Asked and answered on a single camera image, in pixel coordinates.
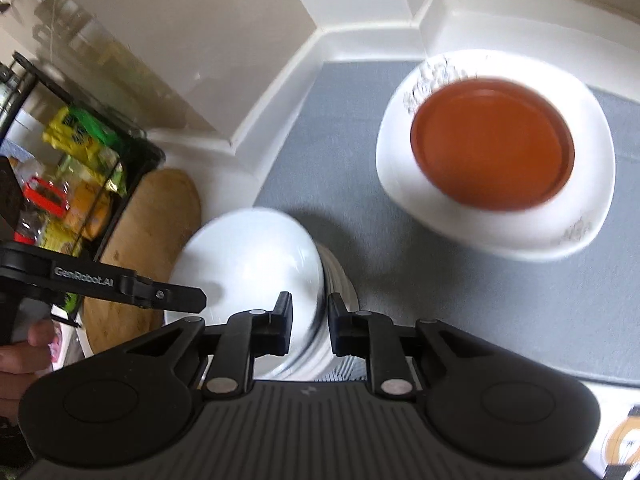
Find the left hand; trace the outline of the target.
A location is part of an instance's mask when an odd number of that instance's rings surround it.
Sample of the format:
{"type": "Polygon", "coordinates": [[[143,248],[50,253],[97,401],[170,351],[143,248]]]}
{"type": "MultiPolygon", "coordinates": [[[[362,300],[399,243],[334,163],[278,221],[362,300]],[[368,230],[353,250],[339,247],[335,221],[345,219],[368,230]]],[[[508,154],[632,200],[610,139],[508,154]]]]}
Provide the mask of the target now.
{"type": "Polygon", "coordinates": [[[29,329],[25,341],[1,348],[1,417],[12,425],[17,423],[18,404],[26,390],[51,367],[54,338],[53,322],[42,320],[29,329]]]}

